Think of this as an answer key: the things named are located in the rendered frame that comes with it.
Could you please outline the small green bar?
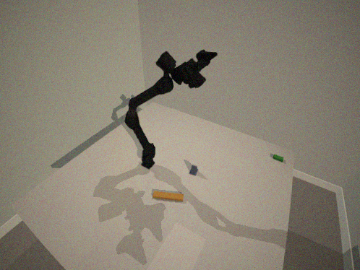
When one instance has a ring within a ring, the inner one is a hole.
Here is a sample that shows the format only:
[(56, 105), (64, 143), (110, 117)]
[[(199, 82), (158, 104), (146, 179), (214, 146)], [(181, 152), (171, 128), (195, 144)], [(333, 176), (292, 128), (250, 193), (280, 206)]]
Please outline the small green bar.
[(277, 156), (276, 154), (274, 154), (273, 159), (274, 160), (279, 160), (281, 162), (283, 161), (283, 157)]

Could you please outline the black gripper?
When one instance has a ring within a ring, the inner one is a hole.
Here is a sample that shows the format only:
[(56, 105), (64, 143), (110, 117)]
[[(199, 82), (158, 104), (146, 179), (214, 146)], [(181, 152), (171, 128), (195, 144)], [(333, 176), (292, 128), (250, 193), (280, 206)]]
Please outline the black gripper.
[(191, 83), (197, 77), (197, 73), (210, 64), (210, 60), (215, 58), (217, 55), (218, 54), (216, 52), (207, 52), (203, 49), (196, 54), (197, 62), (192, 58), (191, 60), (180, 65), (178, 67), (178, 74), (181, 77), (183, 83)]

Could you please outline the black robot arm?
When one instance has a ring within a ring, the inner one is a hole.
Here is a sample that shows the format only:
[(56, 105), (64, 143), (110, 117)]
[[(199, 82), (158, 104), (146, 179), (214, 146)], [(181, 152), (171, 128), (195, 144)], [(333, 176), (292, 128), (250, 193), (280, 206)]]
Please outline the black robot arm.
[[(176, 61), (171, 57), (168, 51), (164, 52), (156, 62), (156, 64), (162, 69), (163, 76), (150, 89), (145, 90), (129, 101), (129, 110), (127, 111), (125, 117), (125, 124), (135, 132), (136, 137), (143, 148), (142, 166), (147, 169), (150, 169), (155, 164), (155, 162), (153, 162), (153, 158), (155, 157), (155, 146), (153, 143), (151, 144), (148, 142), (140, 126), (137, 106), (143, 104), (145, 101), (155, 97), (156, 95), (171, 92), (173, 90), (173, 80), (177, 84), (181, 85), (183, 81), (178, 74), (179, 66), (176, 67), (175, 63)], [(205, 80), (206, 79), (200, 73), (197, 73), (197, 77), (189, 83), (189, 88), (199, 88), (205, 83)]]

